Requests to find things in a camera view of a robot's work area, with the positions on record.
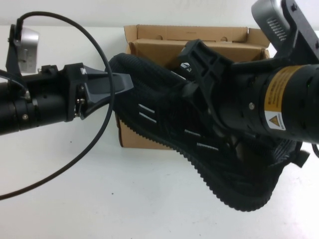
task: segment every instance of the white wall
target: white wall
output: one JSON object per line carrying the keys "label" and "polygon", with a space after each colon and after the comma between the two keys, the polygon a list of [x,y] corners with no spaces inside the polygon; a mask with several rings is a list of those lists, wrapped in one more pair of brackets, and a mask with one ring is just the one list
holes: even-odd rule
{"label": "white wall", "polygon": [[[8,25],[22,14],[50,11],[67,16],[84,26],[127,24],[175,24],[256,26],[251,5],[256,0],[1,0],[0,25]],[[318,0],[297,0],[315,29],[319,29]],[[30,25],[60,25],[44,17]]]}

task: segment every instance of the black knit sneaker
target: black knit sneaker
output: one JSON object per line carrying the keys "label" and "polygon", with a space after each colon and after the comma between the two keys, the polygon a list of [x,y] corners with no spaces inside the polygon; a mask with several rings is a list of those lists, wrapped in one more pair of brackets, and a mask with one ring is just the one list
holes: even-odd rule
{"label": "black knit sneaker", "polygon": [[114,108],[129,128],[181,153],[228,206],[253,211],[269,201],[300,144],[282,140],[271,149],[243,150],[254,160],[239,159],[236,146],[208,133],[197,111],[183,99],[181,89],[187,80],[133,55],[119,54],[110,64],[114,72],[130,74],[134,84],[133,90],[117,96]]}

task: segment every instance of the brown cardboard box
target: brown cardboard box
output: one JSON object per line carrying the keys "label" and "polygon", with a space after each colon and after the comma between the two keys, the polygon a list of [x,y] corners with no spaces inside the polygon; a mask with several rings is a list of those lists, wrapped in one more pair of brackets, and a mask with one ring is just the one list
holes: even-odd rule
{"label": "brown cardboard box", "polygon": [[[177,55],[190,40],[201,39],[218,53],[235,62],[269,58],[269,40],[259,29],[247,27],[191,27],[131,25],[124,27],[127,53],[146,57],[157,64],[178,66]],[[122,147],[167,149],[130,130],[117,118]]]}

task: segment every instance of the box flap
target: box flap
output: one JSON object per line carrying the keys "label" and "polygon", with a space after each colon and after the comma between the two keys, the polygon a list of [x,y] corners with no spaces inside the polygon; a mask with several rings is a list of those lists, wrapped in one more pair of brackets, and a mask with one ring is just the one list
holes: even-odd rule
{"label": "box flap", "polygon": [[138,27],[136,25],[124,26],[124,34],[127,43],[133,42],[138,38]]}
{"label": "box flap", "polygon": [[247,43],[263,46],[265,48],[269,47],[270,41],[265,36],[265,34],[260,29],[249,28]]}
{"label": "box flap", "polygon": [[269,40],[260,29],[247,27],[131,25],[124,27],[128,43],[137,39],[239,42],[267,48]]}
{"label": "box flap", "polygon": [[138,39],[246,42],[246,27],[139,25]]}

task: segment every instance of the shoe sole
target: shoe sole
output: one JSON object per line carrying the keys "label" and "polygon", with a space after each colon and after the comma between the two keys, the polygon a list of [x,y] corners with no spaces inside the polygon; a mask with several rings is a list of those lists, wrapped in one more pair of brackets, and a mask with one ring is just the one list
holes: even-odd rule
{"label": "shoe sole", "polygon": [[270,190],[263,197],[248,197],[241,195],[225,185],[225,183],[216,176],[216,173],[207,170],[207,168],[209,167],[206,166],[205,163],[199,162],[195,157],[193,157],[191,155],[192,152],[189,152],[188,149],[178,147],[173,143],[158,137],[157,135],[143,130],[139,125],[136,125],[131,120],[129,120],[129,117],[121,111],[116,111],[116,114],[128,128],[130,128],[138,135],[156,143],[162,144],[183,155],[194,166],[200,177],[213,192],[213,194],[225,205],[238,211],[251,212],[263,207],[270,200],[273,190]]}

